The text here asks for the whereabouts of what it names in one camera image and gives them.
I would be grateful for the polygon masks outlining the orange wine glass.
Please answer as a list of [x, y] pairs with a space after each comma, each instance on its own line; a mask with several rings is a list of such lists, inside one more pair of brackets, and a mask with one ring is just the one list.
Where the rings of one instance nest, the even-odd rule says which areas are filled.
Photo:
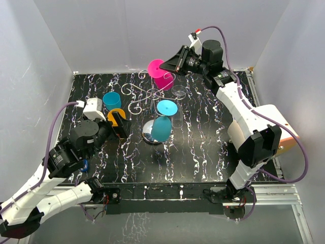
[[107, 119], [109, 122], [112, 123], [112, 127], [117, 127], [118, 123], [116, 120], [117, 116], [122, 117], [123, 119], [126, 119], [126, 113], [124, 112], [124, 110], [120, 109], [120, 108], [115, 108], [109, 111], [108, 115], [107, 115]]

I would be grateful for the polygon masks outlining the magenta wine glass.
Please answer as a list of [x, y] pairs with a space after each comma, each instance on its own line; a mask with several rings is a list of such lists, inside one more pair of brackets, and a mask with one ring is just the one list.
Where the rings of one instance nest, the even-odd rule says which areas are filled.
[[159, 67], [163, 62], [162, 59], [152, 60], [147, 67], [147, 71], [158, 89], [170, 90], [174, 85], [174, 76]]

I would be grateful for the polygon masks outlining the clear wine glass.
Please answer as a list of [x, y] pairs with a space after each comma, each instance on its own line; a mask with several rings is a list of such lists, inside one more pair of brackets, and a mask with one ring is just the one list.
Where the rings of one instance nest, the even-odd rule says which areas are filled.
[[183, 126], [183, 109], [181, 100], [185, 98], [187, 93], [186, 88], [183, 85], [175, 85], [172, 87], [172, 94], [176, 97], [175, 103], [177, 105], [177, 113], [172, 116], [172, 126], [175, 129]]

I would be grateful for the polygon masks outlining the blue wine glass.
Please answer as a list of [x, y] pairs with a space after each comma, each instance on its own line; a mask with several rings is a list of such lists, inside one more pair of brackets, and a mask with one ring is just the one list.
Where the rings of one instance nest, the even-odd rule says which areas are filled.
[[175, 102], [161, 100], [157, 104], [157, 111], [160, 116], [154, 120], [151, 136], [156, 141], [164, 142], [168, 140], [172, 130], [172, 122], [169, 117], [178, 112], [178, 107]]
[[121, 98], [116, 92], [109, 92], [103, 96], [103, 103], [105, 107], [110, 111], [112, 109], [121, 108]]

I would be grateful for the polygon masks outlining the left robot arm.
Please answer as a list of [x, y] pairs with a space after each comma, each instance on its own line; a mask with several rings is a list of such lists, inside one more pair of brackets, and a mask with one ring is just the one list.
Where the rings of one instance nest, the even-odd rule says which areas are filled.
[[104, 143], [127, 138], [131, 121], [118, 112], [113, 121], [85, 119], [70, 134], [46, 154], [33, 176], [13, 195], [1, 203], [1, 237], [22, 239], [34, 233], [50, 217], [76, 204], [92, 201], [119, 202], [120, 191], [104, 186], [97, 177], [78, 183], [75, 187], [48, 197], [48, 193], [73, 172], [84, 167]]

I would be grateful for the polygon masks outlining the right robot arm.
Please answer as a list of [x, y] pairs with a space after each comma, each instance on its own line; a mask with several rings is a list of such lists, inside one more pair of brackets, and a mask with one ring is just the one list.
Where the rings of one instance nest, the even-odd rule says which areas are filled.
[[237, 202], [244, 197], [247, 186], [262, 165], [277, 153], [282, 131], [278, 125], [266, 122], [247, 107], [248, 100], [242, 96], [235, 74], [223, 67], [222, 57], [220, 42], [207, 40], [202, 44], [200, 55], [193, 47], [183, 45], [159, 68], [182, 76], [189, 72], [202, 75], [206, 88], [228, 109], [237, 123], [240, 133], [231, 136], [231, 140], [241, 140], [237, 147], [239, 163], [225, 188], [216, 193], [221, 199]]

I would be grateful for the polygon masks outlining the blue carabiner clip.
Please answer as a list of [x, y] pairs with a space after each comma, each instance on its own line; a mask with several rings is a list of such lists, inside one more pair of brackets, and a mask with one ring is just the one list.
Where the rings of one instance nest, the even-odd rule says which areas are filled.
[[79, 169], [80, 172], [87, 172], [88, 171], [88, 160], [84, 159], [83, 160], [83, 167]]

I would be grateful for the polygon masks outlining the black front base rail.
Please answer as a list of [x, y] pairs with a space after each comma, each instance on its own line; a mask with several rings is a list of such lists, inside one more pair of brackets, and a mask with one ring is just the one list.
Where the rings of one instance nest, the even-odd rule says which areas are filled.
[[231, 190], [226, 183], [109, 183], [103, 184], [88, 203], [98, 204], [108, 215], [143, 212], [221, 215], [229, 206], [253, 203], [253, 190]]

